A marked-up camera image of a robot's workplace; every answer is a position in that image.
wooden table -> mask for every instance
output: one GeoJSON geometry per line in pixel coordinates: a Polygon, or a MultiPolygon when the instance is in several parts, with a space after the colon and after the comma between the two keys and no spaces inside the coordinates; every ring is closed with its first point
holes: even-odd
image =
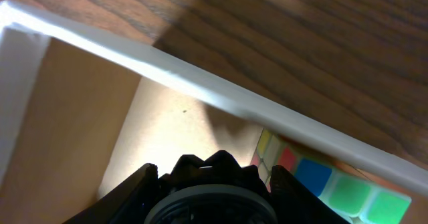
{"type": "Polygon", "coordinates": [[[428,0],[18,0],[132,38],[428,169],[428,0]]]}

open box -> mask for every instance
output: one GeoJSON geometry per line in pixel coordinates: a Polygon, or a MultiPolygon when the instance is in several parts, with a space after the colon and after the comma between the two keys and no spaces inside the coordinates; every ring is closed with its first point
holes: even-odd
{"type": "Polygon", "coordinates": [[[0,210],[7,223],[63,221],[141,164],[168,160],[160,167],[167,172],[186,152],[206,158],[225,148],[249,164],[261,133],[253,122],[428,195],[426,170],[151,46],[10,1],[0,5],[0,27],[0,210]],[[141,130],[156,126],[159,115],[169,129],[144,139],[141,130]],[[238,135],[210,134],[206,118],[244,127],[238,135]],[[134,145],[142,141],[168,145],[134,145]]]}

green square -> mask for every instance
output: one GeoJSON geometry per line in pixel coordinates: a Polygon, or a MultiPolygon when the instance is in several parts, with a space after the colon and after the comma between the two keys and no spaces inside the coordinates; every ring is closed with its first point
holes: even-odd
{"type": "Polygon", "coordinates": [[[368,183],[350,176],[343,176],[334,187],[328,204],[349,215],[357,215],[369,194],[370,185],[368,183]]]}
{"type": "Polygon", "coordinates": [[[367,219],[378,224],[400,223],[410,201],[392,193],[380,192],[368,210],[367,219]]]}

red tile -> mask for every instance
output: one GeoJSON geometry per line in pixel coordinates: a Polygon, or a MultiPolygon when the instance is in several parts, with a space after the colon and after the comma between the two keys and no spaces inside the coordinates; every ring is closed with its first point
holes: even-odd
{"type": "Polygon", "coordinates": [[[281,154],[280,159],[278,160],[278,164],[283,166],[287,171],[291,171],[296,162],[296,156],[290,150],[290,148],[286,147],[281,154]]]}
{"type": "Polygon", "coordinates": [[[252,165],[252,164],[254,164],[255,166],[259,166],[259,164],[260,164],[260,158],[257,155],[257,153],[254,153],[253,158],[252,158],[249,165],[252,165]]]}

blue tile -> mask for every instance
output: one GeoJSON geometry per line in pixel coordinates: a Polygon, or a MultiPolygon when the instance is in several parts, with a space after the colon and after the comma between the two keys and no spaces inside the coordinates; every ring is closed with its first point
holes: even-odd
{"type": "Polygon", "coordinates": [[[319,197],[327,184],[332,169],[312,160],[303,159],[295,173],[295,177],[314,195],[319,197]]]}

